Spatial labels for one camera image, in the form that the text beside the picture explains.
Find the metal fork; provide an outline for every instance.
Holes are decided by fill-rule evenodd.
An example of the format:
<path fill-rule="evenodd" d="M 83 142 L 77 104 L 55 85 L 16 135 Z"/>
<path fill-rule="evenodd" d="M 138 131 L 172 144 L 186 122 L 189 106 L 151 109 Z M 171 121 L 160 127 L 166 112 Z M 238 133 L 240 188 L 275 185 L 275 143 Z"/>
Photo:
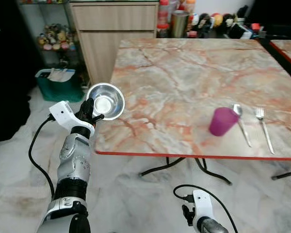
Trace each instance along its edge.
<path fill-rule="evenodd" d="M 271 153 L 275 154 L 273 146 L 272 146 L 272 143 L 271 143 L 271 140 L 270 140 L 270 136 L 268 135 L 266 124 L 264 122 L 264 109 L 263 108 L 256 108 L 256 117 L 262 123 L 263 129 L 264 129 L 264 133 L 265 133 L 265 136 L 266 136 L 266 139 L 267 139 L 267 144 L 268 144 L 268 147 L 269 147 Z"/>

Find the metal spoon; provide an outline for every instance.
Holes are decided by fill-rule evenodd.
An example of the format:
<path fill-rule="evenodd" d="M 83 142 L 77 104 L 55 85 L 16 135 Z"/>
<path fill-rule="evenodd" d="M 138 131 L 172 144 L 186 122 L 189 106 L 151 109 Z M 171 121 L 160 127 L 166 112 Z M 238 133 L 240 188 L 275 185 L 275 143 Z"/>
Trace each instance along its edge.
<path fill-rule="evenodd" d="M 243 133 L 243 135 L 244 135 L 244 137 L 245 137 L 245 139 L 247 141 L 248 146 L 252 147 L 251 142 L 249 140 L 249 135 L 248 135 L 247 131 L 244 129 L 243 120 L 241 118 L 242 114 L 243 114 L 243 110 L 242 110 L 241 106 L 239 104 L 234 104 L 233 105 L 233 110 L 239 116 L 238 123 L 239 123 L 239 126 L 240 126 L 240 128 L 242 130 L 242 133 Z"/>

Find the red table edge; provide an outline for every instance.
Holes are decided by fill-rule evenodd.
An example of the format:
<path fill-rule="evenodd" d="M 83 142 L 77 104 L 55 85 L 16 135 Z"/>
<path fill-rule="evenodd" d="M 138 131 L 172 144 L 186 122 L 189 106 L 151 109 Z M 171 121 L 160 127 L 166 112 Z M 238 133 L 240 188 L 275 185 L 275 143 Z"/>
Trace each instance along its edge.
<path fill-rule="evenodd" d="M 282 55 L 288 62 L 291 63 L 291 58 L 285 54 L 285 52 L 283 50 L 281 50 L 277 45 L 275 45 L 272 41 L 270 41 L 270 45 L 273 46 L 273 48 L 280 53 L 280 55 Z"/>
<path fill-rule="evenodd" d="M 150 153 L 133 153 L 133 152 L 102 152 L 95 151 L 101 155 L 128 155 L 128 156 L 150 156 L 150 157 L 185 157 L 185 158 L 204 158 L 204 159 L 243 159 L 243 160 L 280 160 L 291 161 L 291 158 L 274 158 L 274 157 L 243 157 L 243 156 L 218 156 L 218 155 L 193 155 L 193 154 L 150 154 Z"/>

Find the bottle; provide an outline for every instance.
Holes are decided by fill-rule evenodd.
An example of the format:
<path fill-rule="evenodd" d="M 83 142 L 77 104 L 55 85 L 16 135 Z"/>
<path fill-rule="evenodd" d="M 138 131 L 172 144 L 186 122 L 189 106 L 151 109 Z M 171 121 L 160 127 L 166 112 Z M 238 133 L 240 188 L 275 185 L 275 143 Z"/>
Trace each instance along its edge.
<path fill-rule="evenodd" d="M 160 0 L 157 24 L 168 23 L 168 8 L 169 8 L 168 5 L 169 5 L 169 0 Z"/>
<path fill-rule="evenodd" d="M 185 11 L 189 12 L 191 16 L 194 14 L 194 8 L 195 0 L 186 0 Z"/>
<path fill-rule="evenodd" d="M 169 25 L 166 24 L 158 24 L 157 25 L 157 38 L 168 38 L 168 27 Z"/>
<path fill-rule="evenodd" d="M 168 23 L 171 21 L 171 14 L 178 9 L 179 0 L 170 0 L 168 7 Z"/>

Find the wooden cabinet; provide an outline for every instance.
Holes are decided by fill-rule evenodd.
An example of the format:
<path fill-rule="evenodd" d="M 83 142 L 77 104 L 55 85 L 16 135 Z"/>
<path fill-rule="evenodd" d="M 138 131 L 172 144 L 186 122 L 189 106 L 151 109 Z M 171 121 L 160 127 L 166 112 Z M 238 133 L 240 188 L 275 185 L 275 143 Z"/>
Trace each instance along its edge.
<path fill-rule="evenodd" d="M 92 84 L 111 79 L 122 39 L 155 38 L 158 2 L 70 3 Z"/>
<path fill-rule="evenodd" d="M 82 32 L 81 41 L 92 83 L 108 83 L 122 39 L 152 38 L 152 32 Z"/>

